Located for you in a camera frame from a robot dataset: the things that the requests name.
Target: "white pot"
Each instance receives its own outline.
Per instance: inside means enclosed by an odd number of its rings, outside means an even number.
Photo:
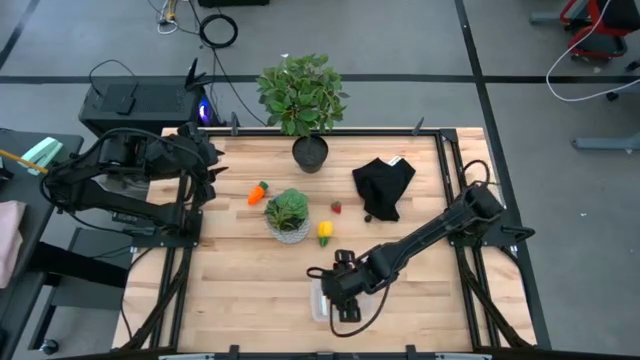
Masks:
[[[272,227],[268,220],[267,226],[269,227],[269,231],[271,231],[271,235],[273,235],[273,237],[278,239],[280,242],[283,242],[285,244],[295,244],[299,243],[300,241],[304,240],[305,237],[307,237],[309,229],[311,228],[311,220],[307,218],[302,223],[300,228],[293,231],[280,231]]]

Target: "black towel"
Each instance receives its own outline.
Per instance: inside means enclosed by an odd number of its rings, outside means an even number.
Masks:
[[[380,220],[398,221],[396,202],[407,189],[416,171],[401,159],[389,165],[376,158],[367,165],[353,170],[358,194],[364,199],[364,209]]]

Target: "clear plastic container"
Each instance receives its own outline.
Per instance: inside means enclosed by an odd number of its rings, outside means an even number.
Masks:
[[[362,319],[368,319],[373,315],[373,296],[360,294],[356,296],[360,306]],[[322,294],[322,283],[320,279],[311,279],[311,316],[317,322],[329,321],[329,300]],[[333,321],[337,323],[338,312],[333,311]]]

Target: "succulent pot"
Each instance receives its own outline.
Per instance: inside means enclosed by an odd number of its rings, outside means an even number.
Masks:
[[[291,152],[302,171],[313,174],[322,168],[327,159],[329,145],[317,135],[300,137],[293,143]]]
[[[271,235],[273,235],[273,237],[278,239],[280,242],[285,244],[295,244],[299,243],[300,241],[304,240],[305,237],[307,237],[309,229],[311,228],[311,220],[307,218],[297,230],[293,231],[280,231],[271,226],[271,223],[269,223],[269,221],[267,221],[267,226],[269,227]]]

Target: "black pot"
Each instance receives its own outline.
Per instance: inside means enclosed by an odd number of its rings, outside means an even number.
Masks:
[[[329,154],[329,146],[320,136],[311,135],[308,138],[298,138],[293,143],[291,152],[302,171],[312,174],[322,168]]]

